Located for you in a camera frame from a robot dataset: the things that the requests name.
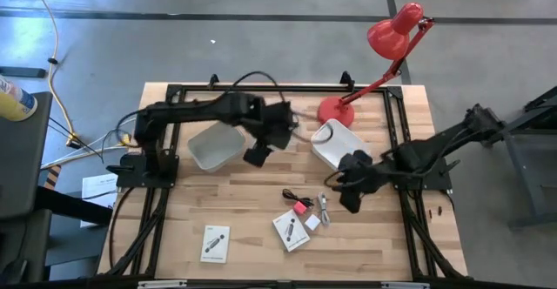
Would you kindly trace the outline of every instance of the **wooden tabletop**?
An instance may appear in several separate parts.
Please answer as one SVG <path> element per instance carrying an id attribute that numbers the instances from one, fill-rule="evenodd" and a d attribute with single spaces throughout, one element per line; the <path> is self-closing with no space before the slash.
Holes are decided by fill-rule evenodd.
<path id="1" fill-rule="evenodd" d="M 147 83 L 140 107 L 164 100 L 167 83 Z M 406 114 L 413 139 L 434 134 L 424 86 L 403 86 Z M 188 92 L 186 99 L 215 98 L 219 93 Z M 267 103 L 279 100 L 276 92 L 257 93 Z M 328 93 L 292 93 L 285 97 L 292 108 L 315 114 L 319 101 Z M 351 126 L 369 147 L 373 159 L 390 149 L 383 98 L 368 94 L 352 103 L 356 118 Z M 399 128 L 396 107 L 393 107 Z M 360 212 L 351 214 L 339 203 L 339 194 L 323 186 L 332 172 L 311 151 L 310 144 L 292 139 L 285 151 L 275 151 L 262 168 L 245 163 L 241 156 L 214 173 L 201 171 L 191 158 L 188 139 L 213 122 L 182 124 L 177 154 L 180 156 L 176 186 L 166 211 L 158 255 L 157 278 L 163 279 L 308 279 L 308 280 L 405 280 L 410 279 L 406 239 L 399 198 L 391 185 L 363 197 Z M 310 137 L 319 124 L 301 119 L 300 133 Z M 245 147 L 252 144 L 248 139 Z M 287 252 L 272 220 L 291 209 L 281 196 L 284 188 L 300 197 L 327 196 L 331 224 L 316 231 L 306 229 L 311 240 Z M 120 258 L 138 233 L 146 190 L 136 189 L 125 201 L 114 233 L 114 257 Z M 454 267 L 466 274 L 459 233 L 447 197 L 424 192 L 429 230 L 439 249 Z M 438 207 L 443 209 L 437 215 Z M 200 263 L 205 225 L 231 227 L 227 263 Z M 144 258 L 150 250 L 147 240 Z M 420 266 L 426 270 L 421 242 L 417 241 Z M 108 270 L 108 239 L 104 244 L 99 272 Z M 144 259 L 142 271 L 146 266 Z"/>

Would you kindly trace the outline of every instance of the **white bowl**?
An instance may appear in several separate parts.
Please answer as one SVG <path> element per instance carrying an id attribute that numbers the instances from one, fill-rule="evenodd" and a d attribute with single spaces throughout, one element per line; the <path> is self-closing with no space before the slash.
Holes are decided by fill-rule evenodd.
<path id="1" fill-rule="evenodd" d="M 331 131 L 327 127 L 332 127 L 332 137 L 329 141 L 321 144 L 315 141 L 329 138 Z M 347 153 L 354 153 L 362 150 L 369 154 L 367 145 L 352 131 L 341 124 L 337 119 L 329 119 L 312 136 L 312 151 L 321 158 L 329 167 L 335 171 L 339 168 L 340 159 Z"/>
<path id="2" fill-rule="evenodd" d="M 242 153 L 245 137 L 236 128 L 216 123 L 188 141 L 199 168 L 214 172 Z"/>

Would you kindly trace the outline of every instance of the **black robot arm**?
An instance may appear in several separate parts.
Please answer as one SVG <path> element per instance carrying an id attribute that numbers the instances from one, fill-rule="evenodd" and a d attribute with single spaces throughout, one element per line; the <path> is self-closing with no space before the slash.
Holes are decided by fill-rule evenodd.
<path id="1" fill-rule="evenodd" d="M 244 160 L 258 167 L 272 152 L 284 150 L 297 124 L 290 102 L 265 103 L 262 97 L 244 92 L 225 93 L 213 100 L 182 103 L 157 102 L 138 111 L 134 138 L 141 153 L 128 153 L 120 165 L 108 170 L 118 174 L 118 186 L 170 187 L 178 171 L 178 157 L 163 149 L 161 136 L 168 124 L 218 120 L 241 125 L 255 139 Z"/>
<path id="2" fill-rule="evenodd" d="M 442 131 L 427 140 L 412 140 L 381 154 L 382 161 L 374 164 L 363 151 L 346 154 L 339 164 L 342 175 L 337 184 L 331 186 L 341 192 L 340 202 L 350 212 L 359 211 L 362 194 L 375 193 L 381 186 L 393 183 L 397 190 L 421 190 L 424 183 L 443 182 L 448 167 L 443 159 L 446 155 L 469 142 L 489 139 L 502 127 L 501 121 L 491 112 L 476 104 L 466 111 L 462 122 Z"/>

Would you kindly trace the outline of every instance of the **instruction card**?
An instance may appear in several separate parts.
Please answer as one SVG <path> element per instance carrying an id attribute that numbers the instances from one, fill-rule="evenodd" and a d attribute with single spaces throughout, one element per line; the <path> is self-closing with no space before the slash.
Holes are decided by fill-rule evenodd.
<path id="1" fill-rule="evenodd" d="M 201 261 L 209 263 L 226 263 L 230 227 L 206 225 L 201 245 Z"/>
<path id="2" fill-rule="evenodd" d="M 102 176 L 83 178 L 81 184 L 81 198 L 87 202 L 113 208 L 116 202 L 117 189 L 116 182 L 118 175 L 110 173 Z M 95 224 L 81 221 L 81 228 L 94 226 Z"/>
<path id="3" fill-rule="evenodd" d="M 294 210 L 290 210 L 272 221 L 275 229 L 285 244 L 288 252 L 296 249 L 310 240 L 310 236 L 305 232 L 302 223 L 299 221 L 298 216 Z"/>

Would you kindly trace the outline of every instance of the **gray floor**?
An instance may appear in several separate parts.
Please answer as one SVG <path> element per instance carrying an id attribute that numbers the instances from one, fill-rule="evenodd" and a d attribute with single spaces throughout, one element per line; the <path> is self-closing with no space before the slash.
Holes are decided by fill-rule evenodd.
<path id="1" fill-rule="evenodd" d="M 388 16 L 386 0 L 47 0 L 58 10 L 162 13 L 297 14 Z M 428 16 L 557 17 L 555 0 L 396 0 L 423 3 Z M 0 0 L 0 7 L 41 8 L 38 0 Z M 251 70 L 283 82 L 336 83 L 348 70 L 371 83 L 388 62 L 369 48 L 372 23 L 253 21 L 125 21 L 58 19 L 60 58 L 56 88 L 86 140 L 111 129 L 134 110 L 145 81 L 207 81 L 212 73 L 234 79 Z M 0 62 L 46 67 L 53 34 L 44 18 L 0 17 Z M 413 84 L 424 84 L 438 130 L 463 118 L 475 103 L 503 119 L 555 86 L 556 25 L 437 25 L 408 59 Z M 43 79 L 15 79 L 28 91 L 47 90 Z M 62 119 L 57 107 L 52 116 Z M 44 162 L 67 153 L 50 131 Z M 112 153 L 116 163 L 120 153 Z M 471 276 L 537 286 L 555 286 L 557 226 L 511 232 L 507 221 L 527 215 L 502 146 L 469 145 L 452 155 L 454 200 Z M 74 192 L 81 178 L 104 173 L 98 158 L 66 165 L 57 188 Z M 102 238 L 91 238 L 93 247 Z M 55 278 L 91 272 L 74 264 L 53 269 Z"/>

